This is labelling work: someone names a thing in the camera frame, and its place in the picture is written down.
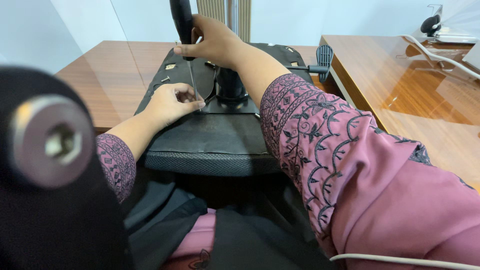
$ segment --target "hand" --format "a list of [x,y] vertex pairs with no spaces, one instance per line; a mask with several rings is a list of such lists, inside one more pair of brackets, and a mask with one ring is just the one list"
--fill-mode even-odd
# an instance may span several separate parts
[[201,96],[198,99],[195,101],[193,87],[188,84],[164,84],[155,90],[141,114],[159,131],[180,117],[205,107],[204,99]]
[[192,43],[174,48],[176,54],[207,58],[221,67],[236,70],[242,53],[250,47],[222,22],[200,14],[193,15]]

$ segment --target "glossy wooden table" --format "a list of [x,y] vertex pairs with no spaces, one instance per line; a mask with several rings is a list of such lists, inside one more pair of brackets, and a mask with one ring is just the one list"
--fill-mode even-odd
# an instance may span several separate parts
[[[102,41],[60,70],[83,99],[98,132],[105,132],[133,116],[148,85],[174,42]],[[305,63],[317,64],[313,46],[292,46]],[[318,76],[313,81],[320,88]]]
[[[450,64],[442,70],[401,37],[323,36],[325,43],[334,78],[358,109],[388,133],[421,141],[433,165],[480,190],[478,80]],[[423,44],[456,61],[471,48]]]

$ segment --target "screwdriver shaft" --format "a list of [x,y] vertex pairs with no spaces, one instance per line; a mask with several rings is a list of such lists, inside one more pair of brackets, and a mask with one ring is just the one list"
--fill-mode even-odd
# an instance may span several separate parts
[[195,100],[198,100],[197,84],[195,83],[195,76],[193,74],[192,61],[187,61],[187,65],[190,68],[190,76],[192,77],[192,86],[195,91]]

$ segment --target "pink embroidered sleeve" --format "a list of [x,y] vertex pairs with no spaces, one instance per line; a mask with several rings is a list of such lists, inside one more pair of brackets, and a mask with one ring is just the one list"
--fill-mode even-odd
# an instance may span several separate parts
[[133,154],[120,138],[112,134],[98,135],[96,146],[103,174],[121,203],[130,195],[135,182]]
[[[261,103],[270,153],[294,181],[328,256],[363,253],[480,265],[480,196],[430,163],[425,146],[380,130],[294,74]],[[405,265],[346,261],[348,269]]]

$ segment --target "screwdriver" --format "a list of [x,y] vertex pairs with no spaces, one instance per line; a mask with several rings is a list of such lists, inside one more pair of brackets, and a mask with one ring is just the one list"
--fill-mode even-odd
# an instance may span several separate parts
[[[192,43],[193,18],[192,9],[189,0],[170,0],[170,10],[172,11],[173,22],[177,28],[182,44]],[[190,77],[192,77],[192,86],[195,91],[195,100],[198,100],[197,85],[193,73],[192,61],[195,57],[183,57],[190,68]]]

